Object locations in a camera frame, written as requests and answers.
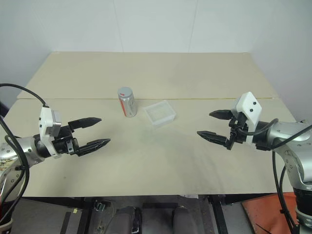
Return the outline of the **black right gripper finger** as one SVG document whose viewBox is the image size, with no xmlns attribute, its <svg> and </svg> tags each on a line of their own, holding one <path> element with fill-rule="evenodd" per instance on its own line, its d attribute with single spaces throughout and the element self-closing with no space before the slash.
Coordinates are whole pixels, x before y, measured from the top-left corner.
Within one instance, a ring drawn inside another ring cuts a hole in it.
<svg viewBox="0 0 312 234">
<path fill-rule="evenodd" d="M 230 120 L 234 117 L 231 110 L 216 110 L 209 113 L 209 116 L 222 119 L 222 120 Z"/>
<path fill-rule="evenodd" d="M 228 139 L 225 136 L 209 131 L 197 131 L 197 134 L 206 141 L 227 147 Z"/>
</svg>

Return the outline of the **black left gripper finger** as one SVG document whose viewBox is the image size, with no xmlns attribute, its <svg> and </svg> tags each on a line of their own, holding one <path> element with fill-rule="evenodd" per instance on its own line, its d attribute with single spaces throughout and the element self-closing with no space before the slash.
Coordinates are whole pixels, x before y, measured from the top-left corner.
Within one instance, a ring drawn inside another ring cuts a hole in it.
<svg viewBox="0 0 312 234">
<path fill-rule="evenodd" d="M 98 149 L 107 145 L 111 140 L 108 139 L 97 139 L 91 142 L 88 142 L 86 145 L 78 147 L 76 150 L 77 156 L 84 156 L 86 154 L 97 151 Z"/>
<path fill-rule="evenodd" d="M 87 117 L 87 118 L 81 118 L 73 121 L 68 122 L 68 126 L 71 130 L 79 129 L 79 128 L 88 128 L 91 127 L 98 122 L 100 122 L 101 119 L 97 117 Z"/>
</svg>

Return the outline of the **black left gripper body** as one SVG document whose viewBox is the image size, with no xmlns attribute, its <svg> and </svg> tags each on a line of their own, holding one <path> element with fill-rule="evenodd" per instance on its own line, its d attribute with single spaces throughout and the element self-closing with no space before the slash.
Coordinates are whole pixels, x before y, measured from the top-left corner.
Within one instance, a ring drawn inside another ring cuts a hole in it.
<svg viewBox="0 0 312 234">
<path fill-rule="evenodd" d="M 60 128 L 58 136 L 53 141 L 53 146 L 58 154 L 73 155 L 78 153 L 78 141 L 72 133 L 68 125 Z"/>
</svg>

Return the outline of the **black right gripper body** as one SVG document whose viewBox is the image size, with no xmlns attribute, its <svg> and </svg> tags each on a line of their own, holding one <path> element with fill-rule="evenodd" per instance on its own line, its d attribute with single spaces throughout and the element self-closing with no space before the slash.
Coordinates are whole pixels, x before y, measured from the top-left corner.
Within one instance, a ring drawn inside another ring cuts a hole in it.
<svg viewBox="0 0 312 234">
<path fill-rule="evenodd" d="M 228 150 L 231 150 L 234 143 L 240 143 L 246 141 L 247 135 L 245 132 L 248 131 L 247 126 L 247 117 L 242 113 L 239 112 L 238 116 L 233 116 L 229 122 L 230 129 L 230 138 L 226 140 L 225 147 Z"/>
</svg>

